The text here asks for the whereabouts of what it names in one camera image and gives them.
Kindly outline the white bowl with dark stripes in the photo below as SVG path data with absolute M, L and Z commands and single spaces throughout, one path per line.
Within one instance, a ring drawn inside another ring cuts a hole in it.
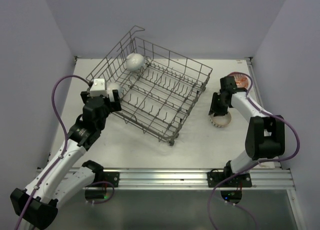
M 232 115 L 229 112 L 223 116 L 211 114 L 209 120 L 215 127 L 224 128 L 232 121 Z

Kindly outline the blue zigzag pattern bowl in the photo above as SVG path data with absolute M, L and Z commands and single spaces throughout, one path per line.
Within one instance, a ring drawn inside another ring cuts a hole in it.
M 244 75 L 243 73 L 232 72 L 229 74 L 229 76 L 234 77 L 235 83 L 238 88 L 245 88 L 245 89 L 249 88 L 250 81 L 249 81 L 248 77 L 246 75 Z

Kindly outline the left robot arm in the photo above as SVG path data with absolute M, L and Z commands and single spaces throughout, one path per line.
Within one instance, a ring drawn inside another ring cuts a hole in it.
M 88 185 L 99 186 L 103 183 L 103 167 L 93 161 L 85 162 L 67 180 L 64 177 L 74 163 L 81 158 L 100 137 L 110 113 L 120 111 L 118 90 L 107 92 L 105 96 L 92 97 L 83 91 L 82 114 L 67 133 L 61 148 L 24 189 L 16 188 L 10 195 L 18 222 L 25 220 L 31 226 L 44 230 L 51 225 L 63 203 Z

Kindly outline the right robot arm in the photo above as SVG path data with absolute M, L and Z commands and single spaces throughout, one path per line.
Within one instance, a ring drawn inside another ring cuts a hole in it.
M 273 116 L 253 101 L 249 91 L 238 87 L 232 75 L 220 79 L 220 90 L 212 96 L 208 113 L 212 124 L 216 127 L 228 125 L 232 119 L 230 108 L 236 109 L 248 122 L 244 151 L 228 161 L 222 172 L 211 170 L 209 174 L 213 180 L 232 187 L 249 166 L 284 154 L 285 124 L 280 116 Z

